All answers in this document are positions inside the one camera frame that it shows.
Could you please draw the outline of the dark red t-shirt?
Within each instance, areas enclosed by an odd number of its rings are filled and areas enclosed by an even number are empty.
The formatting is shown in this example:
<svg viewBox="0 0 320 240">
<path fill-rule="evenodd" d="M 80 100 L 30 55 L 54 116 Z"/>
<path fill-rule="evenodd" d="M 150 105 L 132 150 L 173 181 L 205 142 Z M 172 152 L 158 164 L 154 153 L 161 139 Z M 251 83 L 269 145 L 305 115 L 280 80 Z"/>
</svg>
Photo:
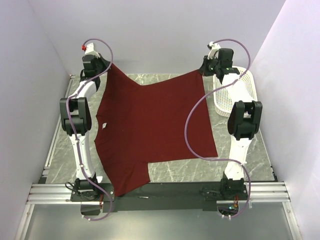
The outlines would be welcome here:
<svg viewBox="0 0 320 240">
<path fill-rule="evenodd" d="M 95 147 L 115 195 L 150 181 L 150 163 L 218 156 L 198 70 L 140 85 L 112 65 L 96 119 Z"/>
</svg>

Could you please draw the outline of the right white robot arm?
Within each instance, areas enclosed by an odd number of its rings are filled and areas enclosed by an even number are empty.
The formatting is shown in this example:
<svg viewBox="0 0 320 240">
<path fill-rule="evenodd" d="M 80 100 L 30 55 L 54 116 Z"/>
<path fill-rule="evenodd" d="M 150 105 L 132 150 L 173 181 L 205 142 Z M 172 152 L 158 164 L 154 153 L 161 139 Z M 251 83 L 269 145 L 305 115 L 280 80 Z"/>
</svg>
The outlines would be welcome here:
<svg viewBox="0 0 320 240">
<path fill-rule="evenodd" d="M 199 71 L 203 76 L 214 76 L 223 86 L 232 102 L 227 130 L 231 145 L 227 166 L 220 181 L 219 193 L 224 200 L 246 197 L 246 158 L 249 146 L 259 130 L 263 105 L 254 100 L 241 80 L 238 68 L 233 67 L 234 51 L 230 48 L 212 46 L 203 58 Z"/>
</svg>

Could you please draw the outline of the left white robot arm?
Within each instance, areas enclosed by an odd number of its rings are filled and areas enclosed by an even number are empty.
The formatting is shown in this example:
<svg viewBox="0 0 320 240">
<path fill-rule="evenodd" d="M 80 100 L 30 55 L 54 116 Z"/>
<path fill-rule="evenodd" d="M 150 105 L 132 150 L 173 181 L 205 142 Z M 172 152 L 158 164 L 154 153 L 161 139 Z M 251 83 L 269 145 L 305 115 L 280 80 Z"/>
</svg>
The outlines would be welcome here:
<svg viewBox="0 0 320 240">
<path fill-rule="evenodd" d="M 104 198 L 90 153 L 92 117 L 88 101 L 100 87 L 100 76 L 110 69 L 112 63 L 100 53 L 84 54 L 82 63 L 78 87 L 70 96 L 59 100 L 61 127 L 71 141 L 76 164 L 74 183 L 65 183 L 65 187 L 71 190 L 72 202 L 101 201 Z"/>
</svg>

